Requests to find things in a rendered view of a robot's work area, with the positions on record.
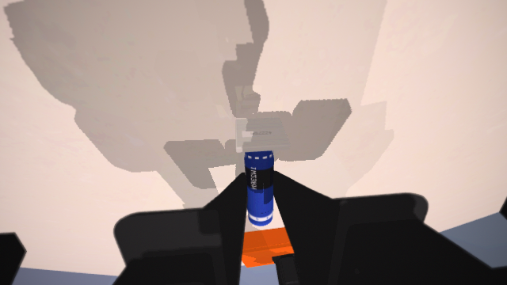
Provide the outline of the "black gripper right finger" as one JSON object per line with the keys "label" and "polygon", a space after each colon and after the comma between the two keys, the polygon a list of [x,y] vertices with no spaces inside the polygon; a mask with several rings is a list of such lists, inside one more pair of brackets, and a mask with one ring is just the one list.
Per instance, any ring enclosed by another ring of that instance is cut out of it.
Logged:
{"label": "black gripper right finger", "polygon": [[419,219],[428,200],[412,192],[332,199],[274,170],[273,195],[305,285],[337,285],[348,228]]}

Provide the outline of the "blue cylindrical battery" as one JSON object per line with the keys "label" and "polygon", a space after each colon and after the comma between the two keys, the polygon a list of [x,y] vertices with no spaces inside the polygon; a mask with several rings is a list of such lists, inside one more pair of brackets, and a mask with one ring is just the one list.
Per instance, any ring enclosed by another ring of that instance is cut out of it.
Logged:
{"label": "blue cylindrical battery", "polygon": [[248,219],[255,226],[267,226],[273,220],[273,152],[245,152],[244,162]]}

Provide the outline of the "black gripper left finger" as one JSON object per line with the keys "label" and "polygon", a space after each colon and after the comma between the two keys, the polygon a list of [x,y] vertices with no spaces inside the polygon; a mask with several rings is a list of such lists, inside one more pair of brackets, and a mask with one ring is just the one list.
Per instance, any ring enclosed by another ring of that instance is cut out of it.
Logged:
{"label": "black gripper left finger", "polygon": [[125,266],[131,259],[208,253],[216,285],[239,285],[248,203],[240,173],[201,208],[137,211],[116,222],[113,237]]}

